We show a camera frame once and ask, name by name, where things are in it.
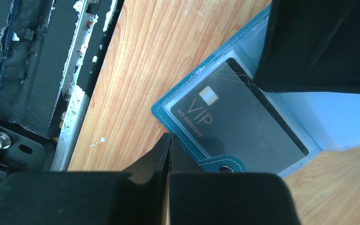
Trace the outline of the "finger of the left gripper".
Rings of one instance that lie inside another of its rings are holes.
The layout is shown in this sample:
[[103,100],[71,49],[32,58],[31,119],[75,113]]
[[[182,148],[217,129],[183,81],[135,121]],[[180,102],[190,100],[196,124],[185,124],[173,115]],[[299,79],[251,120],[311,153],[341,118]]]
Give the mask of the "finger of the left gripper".
[[360,0],[274,0],[254,83],[360,94]]

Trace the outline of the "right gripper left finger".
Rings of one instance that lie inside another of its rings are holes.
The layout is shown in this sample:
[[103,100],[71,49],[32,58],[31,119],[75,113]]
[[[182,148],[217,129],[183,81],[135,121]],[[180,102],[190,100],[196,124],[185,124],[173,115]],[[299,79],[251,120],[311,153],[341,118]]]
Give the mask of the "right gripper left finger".
[[0,185],[0,225],[158,225],[171,135],[120,172],[18,172]]

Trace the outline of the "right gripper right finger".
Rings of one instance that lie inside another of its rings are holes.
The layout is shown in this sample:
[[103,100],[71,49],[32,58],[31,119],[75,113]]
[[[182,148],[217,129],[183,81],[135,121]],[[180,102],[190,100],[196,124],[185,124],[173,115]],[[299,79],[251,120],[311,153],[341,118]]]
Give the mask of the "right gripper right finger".
[[172,225],[298,225],[285,182],[271,173],[204,171],[172,135],[169,217]]

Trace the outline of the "blue leather card holder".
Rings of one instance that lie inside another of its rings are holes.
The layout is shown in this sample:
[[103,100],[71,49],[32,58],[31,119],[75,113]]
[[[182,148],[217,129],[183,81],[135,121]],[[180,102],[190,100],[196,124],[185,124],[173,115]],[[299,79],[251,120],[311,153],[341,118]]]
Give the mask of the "blue leather card holder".
[[152,106],[208,172],[287,176],[322,151],[360,146],[360,94],[266,93],[253,82],[264,8]]

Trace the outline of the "black VIP credit card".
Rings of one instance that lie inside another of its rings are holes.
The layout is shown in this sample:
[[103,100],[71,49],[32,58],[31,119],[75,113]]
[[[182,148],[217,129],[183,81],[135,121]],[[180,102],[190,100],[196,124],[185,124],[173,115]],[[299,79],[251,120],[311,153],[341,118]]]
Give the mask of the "black VIP credit card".
[[248,172],[280,173],[308,149],[233,58],[169,107],[208,157],[232,156]]

